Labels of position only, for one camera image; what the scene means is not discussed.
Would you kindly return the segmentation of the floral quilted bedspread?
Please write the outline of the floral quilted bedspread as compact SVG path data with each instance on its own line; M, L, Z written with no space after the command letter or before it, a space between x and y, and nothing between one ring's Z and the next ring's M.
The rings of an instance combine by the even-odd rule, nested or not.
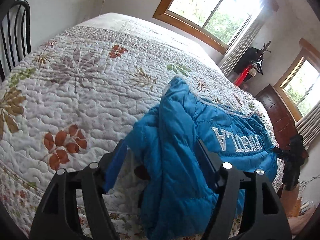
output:
M159 25L108 13L71 27L15 65L1 82L1 202L24 236L58 168L77 171L111 152L180 76L192 92L256 113L196 42Z

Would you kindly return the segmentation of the wooden framed window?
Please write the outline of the wooden framed window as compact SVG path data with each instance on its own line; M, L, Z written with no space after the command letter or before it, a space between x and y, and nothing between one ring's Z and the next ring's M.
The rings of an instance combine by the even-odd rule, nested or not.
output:
M304 38L299 45L299 54L274 85L296 122L319 102L319 51Z
M263 0L161 0L153 18L225 54L262 6Z

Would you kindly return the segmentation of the blue puffer jacket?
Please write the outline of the blue puffer jacket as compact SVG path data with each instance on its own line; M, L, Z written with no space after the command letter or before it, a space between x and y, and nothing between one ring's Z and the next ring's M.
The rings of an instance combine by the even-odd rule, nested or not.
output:
M268 132L254 113L243 114L196 96L181 77L167 85L125 138L150 177L140 218L148 239L202 234L217 202L195 155L206 148L239 170L277 175L277 157Z

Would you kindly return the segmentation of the white pleated curtain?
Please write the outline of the white pleated curtain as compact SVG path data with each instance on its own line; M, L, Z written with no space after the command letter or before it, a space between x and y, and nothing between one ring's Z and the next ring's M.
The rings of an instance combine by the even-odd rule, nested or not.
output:
M251 45L260 29L264 25L263 15L260 13L253 20L250 20L237 36L231 46L227 49L218 67L224 76L228 76L238 63L247 48Z

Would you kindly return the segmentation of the wooden coat rack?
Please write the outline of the wooden coat rack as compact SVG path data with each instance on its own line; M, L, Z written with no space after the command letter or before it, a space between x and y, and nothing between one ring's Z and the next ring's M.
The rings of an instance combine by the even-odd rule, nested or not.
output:
M262 65L263 65L263 60L264 60L264 53L266 51L269 53L271 52L270 50L268 50L271 43L272 43L272 41L265 43L263 45L263 48L261 50L258 50L257 55L255 56L254 60L251 61L251 66L261 75L263 75Z

